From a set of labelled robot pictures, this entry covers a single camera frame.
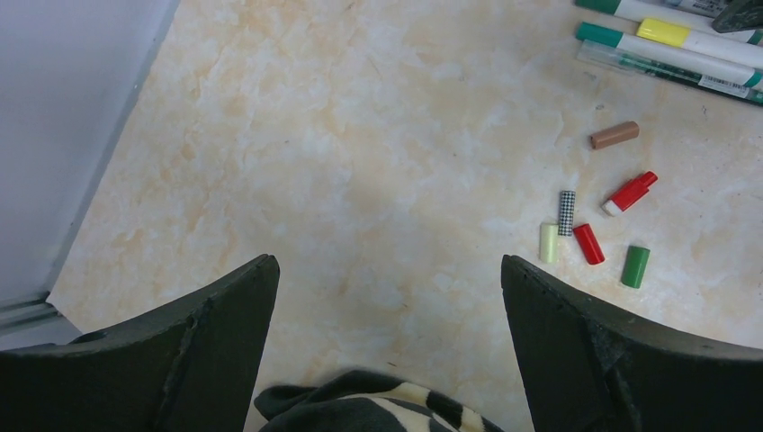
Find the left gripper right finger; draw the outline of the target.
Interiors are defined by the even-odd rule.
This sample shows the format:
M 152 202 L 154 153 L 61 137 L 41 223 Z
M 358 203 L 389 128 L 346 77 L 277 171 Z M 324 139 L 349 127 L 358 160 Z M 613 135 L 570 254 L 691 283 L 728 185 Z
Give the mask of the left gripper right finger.
M 537 431 L 759 431 L 762 353 L 645 319 L 504 256 L 501 287 Z

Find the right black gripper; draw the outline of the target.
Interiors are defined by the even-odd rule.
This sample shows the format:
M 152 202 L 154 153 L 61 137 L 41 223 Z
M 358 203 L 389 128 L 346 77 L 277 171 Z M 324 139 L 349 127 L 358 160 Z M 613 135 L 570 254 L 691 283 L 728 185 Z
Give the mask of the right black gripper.
M 761 30 L 762 0 L 732 0 L 711 23 L 719 33 Z

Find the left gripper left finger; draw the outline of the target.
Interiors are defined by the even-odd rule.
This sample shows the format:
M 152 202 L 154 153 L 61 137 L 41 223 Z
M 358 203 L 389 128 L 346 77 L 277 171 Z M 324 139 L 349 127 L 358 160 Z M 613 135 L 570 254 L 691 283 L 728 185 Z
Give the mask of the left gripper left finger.
M 242 430 L 279 277 L 262 255 L 68 344 L 4 351 L 2 430 Z

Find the green cap white marker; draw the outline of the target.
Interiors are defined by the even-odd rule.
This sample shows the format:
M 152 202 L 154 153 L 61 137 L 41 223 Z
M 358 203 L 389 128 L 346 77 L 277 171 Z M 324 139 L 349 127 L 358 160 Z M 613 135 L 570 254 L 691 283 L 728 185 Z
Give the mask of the green cap white marker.
M 762 71 L 753 67 L 646 40 L 588 22 L 579 25 L 576 38 L 580 41 L 594 41 L 735 85 L 762 90 Z

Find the yellow cap white marker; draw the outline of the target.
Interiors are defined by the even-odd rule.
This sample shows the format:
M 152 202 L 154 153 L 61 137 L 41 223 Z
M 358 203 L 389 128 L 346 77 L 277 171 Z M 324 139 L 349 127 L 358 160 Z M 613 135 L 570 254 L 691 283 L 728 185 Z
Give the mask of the yellow cap white marker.
M 762 48 L 747 42 L 713 36 L 706 32 L 652 18 L 647 18 L 640 24 L 636 35 L 649 41 L 762 69 Z

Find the green pen cap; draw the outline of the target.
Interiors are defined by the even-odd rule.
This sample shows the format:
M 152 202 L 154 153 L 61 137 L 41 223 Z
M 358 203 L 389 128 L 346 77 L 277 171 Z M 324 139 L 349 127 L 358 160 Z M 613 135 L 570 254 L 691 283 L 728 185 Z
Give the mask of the green pen cap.
M 641 287 L 650 254 L 651 251 L 646 247 L 628 247 L 620 278 L 621 284 L 634 289 Z

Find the red cylindrical pen cap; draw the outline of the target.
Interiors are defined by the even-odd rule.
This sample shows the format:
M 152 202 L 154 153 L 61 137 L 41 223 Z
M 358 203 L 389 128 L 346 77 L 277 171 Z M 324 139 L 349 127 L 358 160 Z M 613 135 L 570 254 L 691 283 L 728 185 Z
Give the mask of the red cylindrical pen cap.
M 587 263 L 591 266 L 602 264 L 606 258 L 598 243 L 594 230 L 590 224 L 581 224 L 575 227 L 573 235 L 577 240 L 581 252 Z

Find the yellow pen cap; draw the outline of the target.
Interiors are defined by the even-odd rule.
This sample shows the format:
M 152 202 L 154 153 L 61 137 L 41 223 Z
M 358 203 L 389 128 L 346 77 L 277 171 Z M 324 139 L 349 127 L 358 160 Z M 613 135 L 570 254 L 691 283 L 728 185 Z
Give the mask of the yellow pen cap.
M 539 237 L 539 258 L 545 264 L 558 261 L 559 227 L 555 223 L 542 223 Z

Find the dark green ink pen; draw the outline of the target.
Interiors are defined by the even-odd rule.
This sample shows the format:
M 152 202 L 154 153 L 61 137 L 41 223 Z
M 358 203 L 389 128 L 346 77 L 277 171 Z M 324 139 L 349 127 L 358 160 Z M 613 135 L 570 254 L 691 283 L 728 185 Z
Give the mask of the dark green ink pen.
M 762 106 L 762 93 L 758 90 L 644 58 L 594 41 L 585 40 L 576 59 L 626 75 L 640 74 L 655 77 L 753 106 Z

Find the brown pen cap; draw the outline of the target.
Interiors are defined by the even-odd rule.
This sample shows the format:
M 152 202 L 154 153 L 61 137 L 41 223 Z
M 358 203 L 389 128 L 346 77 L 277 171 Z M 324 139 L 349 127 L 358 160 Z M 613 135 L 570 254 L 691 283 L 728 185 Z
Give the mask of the brown pen cap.
M 613 127 L 597 131 L 589 136 L 592 149 L 605 149 L 633 140 L 640 134 L 640 126 L 635 121 L 626 121 Z

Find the houndstooth pen cap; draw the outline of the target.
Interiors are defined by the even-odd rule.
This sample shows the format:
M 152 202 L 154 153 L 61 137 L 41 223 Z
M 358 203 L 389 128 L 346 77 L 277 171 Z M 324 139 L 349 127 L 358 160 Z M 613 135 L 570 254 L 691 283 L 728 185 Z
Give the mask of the houndstooth pen cap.
M 558 235 L 571 237 L 573 233 L 576 192 L 563 190 L 559 198 Z

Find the red stepped pen cap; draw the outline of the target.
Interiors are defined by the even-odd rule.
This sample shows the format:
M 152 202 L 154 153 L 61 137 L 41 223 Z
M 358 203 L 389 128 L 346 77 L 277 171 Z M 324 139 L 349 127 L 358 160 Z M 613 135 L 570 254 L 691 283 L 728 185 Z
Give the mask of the red stepped pen cap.
M 651 171 L 631 179 L 604 202 L 602 210 L 612 217 L 624 213 L 640 201 L 658 179 L 657 175 Z

